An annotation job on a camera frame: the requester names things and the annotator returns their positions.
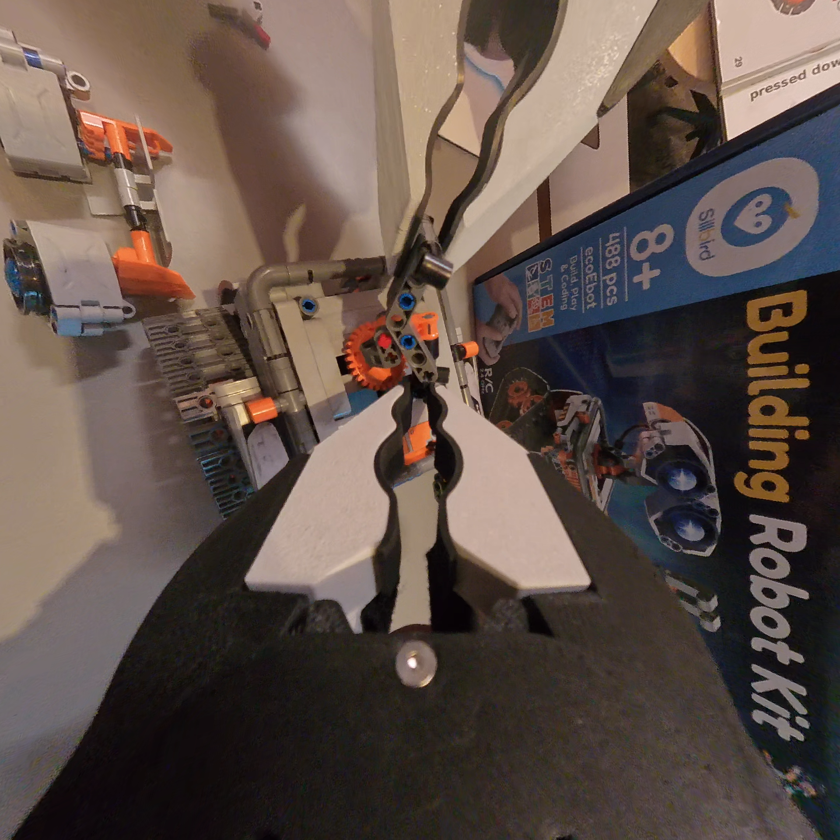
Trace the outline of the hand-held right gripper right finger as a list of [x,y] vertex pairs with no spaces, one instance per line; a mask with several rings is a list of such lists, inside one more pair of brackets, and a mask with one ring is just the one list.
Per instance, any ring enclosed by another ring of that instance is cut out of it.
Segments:
[[497,602],[589,588],[529,453],[453,392],[430,392],[427,404],[444,478],[429,574],[443,594]]

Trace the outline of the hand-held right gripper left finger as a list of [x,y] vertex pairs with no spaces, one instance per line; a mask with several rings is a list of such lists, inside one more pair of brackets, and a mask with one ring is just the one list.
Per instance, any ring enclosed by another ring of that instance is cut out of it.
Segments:
[[412,403],[399,385],[313,449],[247,572],[250,590],[335,601],[356,633],[390,630],[401,558],[392,475]]

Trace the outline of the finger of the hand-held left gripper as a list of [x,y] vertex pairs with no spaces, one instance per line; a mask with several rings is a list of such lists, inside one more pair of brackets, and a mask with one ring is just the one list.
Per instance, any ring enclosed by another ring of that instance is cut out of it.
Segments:
[[528,85],[502,98],[439,234],[462,267],[700,14],[701,1],[571,1]]
[[374,97],[379,216],[390,264],[425,215],[437,233],[466,185],[472,156],[437,143],[464,84],[470,2],[374,2]]

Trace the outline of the grey orange tracked toy robot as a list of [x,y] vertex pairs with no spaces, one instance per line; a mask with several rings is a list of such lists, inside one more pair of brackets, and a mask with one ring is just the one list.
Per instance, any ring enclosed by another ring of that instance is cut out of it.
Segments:
[[383,257],[264,266],[227,285],[215,308],[147,318],[145,336],[217,506],[229,518],[291,456],[309,454],[392,388],[416,402],[399,480],[428,469],[435,446],[422,393],[457,374],[473,343],[448,340],[445,293],[419,307]]

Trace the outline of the blue robot kit box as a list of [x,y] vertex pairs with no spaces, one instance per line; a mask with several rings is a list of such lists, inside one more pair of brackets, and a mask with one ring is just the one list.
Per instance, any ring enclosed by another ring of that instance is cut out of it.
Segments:
[[838,838],[831,87],[474,285],[485,415],[663,571],[775,776]]

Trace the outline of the white instruction booklet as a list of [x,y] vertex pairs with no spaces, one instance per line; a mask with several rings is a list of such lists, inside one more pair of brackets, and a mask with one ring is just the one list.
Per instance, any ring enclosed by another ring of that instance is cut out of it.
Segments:
[[839,82],[838,1],[714,1],[727,140]]

